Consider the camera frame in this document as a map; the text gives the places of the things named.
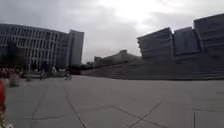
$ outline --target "building facade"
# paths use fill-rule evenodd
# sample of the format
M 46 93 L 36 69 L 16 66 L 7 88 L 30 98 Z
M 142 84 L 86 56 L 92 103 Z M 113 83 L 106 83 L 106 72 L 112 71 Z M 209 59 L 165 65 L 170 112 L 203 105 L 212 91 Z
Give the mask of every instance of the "building facade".
M 224 14 L 194 20 L 193 26 L 174 33 L 165 28 L 139 37 L 143 60 L 152 63 L 159 60 L 161 63 L 151 67 L 156 69 L 160 64 L 160 69 L 166 68 L 161 72 L 224 71 Z
M 170 28 L 138 38 L 143 59 L 170 60 L 172 57 L 173 36 Z
M 64 33 L 55 30 L 0 24 L 0 55 L 5 54 L 8 42 L 13 42 L 20 50 L 26 65 L 33 63 L 40 67 L 47 63 L 64 68 L 80 65 L 84 33 L 70 30 Z

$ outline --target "cloud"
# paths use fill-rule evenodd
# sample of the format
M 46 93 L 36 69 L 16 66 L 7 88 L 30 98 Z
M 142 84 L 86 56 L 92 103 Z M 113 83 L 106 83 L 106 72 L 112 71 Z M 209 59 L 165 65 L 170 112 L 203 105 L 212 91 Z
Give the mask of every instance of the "cloud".
M 113 6 L 102 5 L 102 1 L 111 1 Z M 194 19 L 224 11 L 222 0 L 127 2 L 128 0 L 0 0 L 0 22 L 64 32 L 69 29 L 83 31 L 83 61 L 86 62 L 94 56 L 111 55 L 121 49 L 140 55 L 136 43 L 138 36 L 164 27 L 178 29 L 191 26 Z

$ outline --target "tree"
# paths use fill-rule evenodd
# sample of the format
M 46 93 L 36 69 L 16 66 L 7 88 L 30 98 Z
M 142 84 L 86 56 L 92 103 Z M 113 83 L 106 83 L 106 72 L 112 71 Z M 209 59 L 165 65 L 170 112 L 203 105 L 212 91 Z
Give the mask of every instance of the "tree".
M 23 65 L 23 58 L 19 56 L 19 49 L 12 41 L 7 43 L 6 54 L 2 56 L 1 63 L 8 66 Z

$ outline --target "distant building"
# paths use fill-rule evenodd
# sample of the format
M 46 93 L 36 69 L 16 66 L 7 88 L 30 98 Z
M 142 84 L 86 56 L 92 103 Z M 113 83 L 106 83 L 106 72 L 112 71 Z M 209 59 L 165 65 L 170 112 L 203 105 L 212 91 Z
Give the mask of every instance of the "distant building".
M 94 66 L 102 67 L 120 63 L 127 63 L 140 59 L 140 57 L 127 53 L 127 50 L 121 50 L 119 53 L 108 57 L 95 57 Z
M 86 68 L 93 68 L 94 62 L 86 62 Z
M 0 55 L 5 54 L 8 42 L 16 43 L 25 64 L 40 67 L 48 63 L 64 68 L 81 65 L 84 33 L 70 30 L 64 33 L 44 28 L 14 24 L 0 24 Z

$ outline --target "paved plaza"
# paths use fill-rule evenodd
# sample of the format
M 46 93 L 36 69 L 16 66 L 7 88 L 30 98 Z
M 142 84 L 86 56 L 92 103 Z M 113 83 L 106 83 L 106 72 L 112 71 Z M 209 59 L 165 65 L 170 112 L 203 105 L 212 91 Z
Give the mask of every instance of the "paved plaza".
M 15 128 L 223 128 L 224 81 L 129 81 L 86 76 L 7 88 Z

